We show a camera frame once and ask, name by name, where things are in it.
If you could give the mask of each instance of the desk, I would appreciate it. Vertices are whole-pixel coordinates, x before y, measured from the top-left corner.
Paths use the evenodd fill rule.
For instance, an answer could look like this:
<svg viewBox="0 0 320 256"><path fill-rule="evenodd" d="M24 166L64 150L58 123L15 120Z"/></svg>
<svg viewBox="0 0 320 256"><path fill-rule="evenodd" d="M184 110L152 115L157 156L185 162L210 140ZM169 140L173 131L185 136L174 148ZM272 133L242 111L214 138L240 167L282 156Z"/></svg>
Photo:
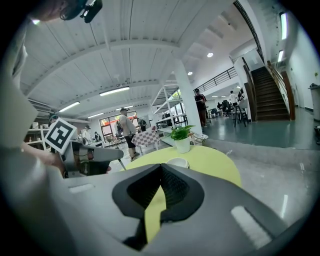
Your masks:
<svg viewBox="0 0 320 256"><path fill-rule="evenodd" d="M165 163L172 158L184 158L189 162L190 169L230 181L241 187L241 178L234 162L224 153L206 146L191 146L187 153L178 153L176 147L160 149L129 163L126 169ZM160 229L160 213L166 209L166 199L160 187L154 195L150 205L145 210L145 227L148 242L150 242Z"/></svg>

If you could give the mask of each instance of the staircase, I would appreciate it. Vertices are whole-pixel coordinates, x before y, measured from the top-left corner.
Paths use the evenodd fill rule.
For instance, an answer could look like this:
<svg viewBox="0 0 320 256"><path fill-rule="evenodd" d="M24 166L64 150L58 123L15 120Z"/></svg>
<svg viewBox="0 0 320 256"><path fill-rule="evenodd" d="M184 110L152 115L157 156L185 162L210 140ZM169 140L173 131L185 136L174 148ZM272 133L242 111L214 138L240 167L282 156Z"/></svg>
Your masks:
<svg viewBox="0 0 320 256"><path fill-rule="evenodd" d="M262 120L290 120L286 104L265 67L251 72L256 95L256 116Z"/></svg>

